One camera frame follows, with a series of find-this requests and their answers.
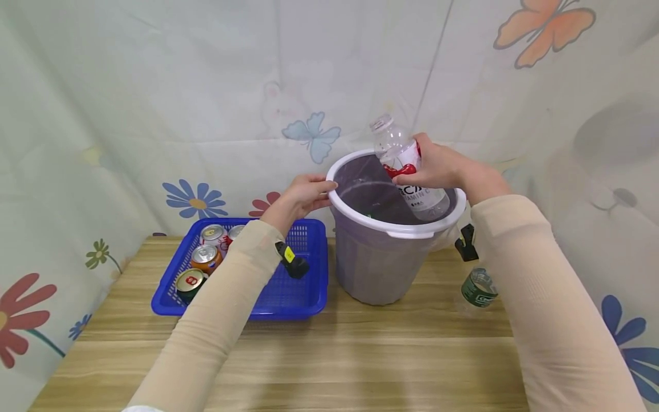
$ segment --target red flower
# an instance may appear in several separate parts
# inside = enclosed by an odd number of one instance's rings
[[[17,314],[43,302],[57,291],[55,285],[46,285],[21,298],[38,279],[37,273],[25,275],[0,297],[0,359],[7,368],[14,367],[14,356],[9,350],[17,355],[25,355],[28,351],[28,341],[11,330],[34,329],[45,324],[50,317],[47,310]]]
[[[267,202],[264,202],[263,200],[256,199],[252,202],[252,205],[259,209],[259,210],[253,210],[249,212],[249,216],[252,216],[253,218],[259,218],[263,216],[263,212],[268,210],[268,208],[280,197],[281,195],[278,192],[270,192],[266,195],[266,199],[268,199]]]

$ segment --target blue plastic basket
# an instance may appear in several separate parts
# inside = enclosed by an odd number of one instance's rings
[[[181,272],[190,268],[192,250],[199,245],[199,235],[204,227],[216,223],[229,230],[250,220],[253,219],[210,218],[194,223],[160,279],[151,300],[154,313],[182,316],[185,312],[186,305],[176,294],[174,281]],[[293,224],[286,243],[297,256],[309,262],[309,271],[298,280],[291,278],[286,269],[279,265],[258,297],[251,320],[306,319],[325,308],[328,299],[328,240],[325,233],[325,225],[318,220],[301,219]]]

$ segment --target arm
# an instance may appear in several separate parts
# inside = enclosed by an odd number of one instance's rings
[[[231,244],[171,333],[156,363],[130,400],[128,411],[202,411],[256,300],[281,257],[275,243],[296,219],[329,205],[336,188],[324,176],[299,176],[260,221],[250,222]],[[147,405],[148,409],[137,406]]]
[[[645,411],[613,337],[561,252],[549,222],[499,173],[416,136],[422,167],[399,184],[460,187],[478,254],[510,319],[530,410]]]

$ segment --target yellow flower center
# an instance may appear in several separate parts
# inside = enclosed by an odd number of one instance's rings
[[[2,330],[2,328],[5,327],[8,320],[9,320],[9,316],[7,316],[7,314],[4,312],[0,312],[0,330]]]
[[[206,209],[206,202],[201,199],[190,199],[190,206],[195,209],[203,210]]]

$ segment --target hand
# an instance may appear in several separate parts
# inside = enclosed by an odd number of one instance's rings
[[[295,220],[329,206],[328,192],[337,186],[333,181],[325,180],[325,175],[296,176],[281,197],[263,213],[261,220],[285,237]]]
[[[427,134],[414,135],[421,151],[421,167],[412,175],[398,175],[396,185],[464,190],[472,206],[491,197],[510,194],[499,172],[446,146],[434,144]]]

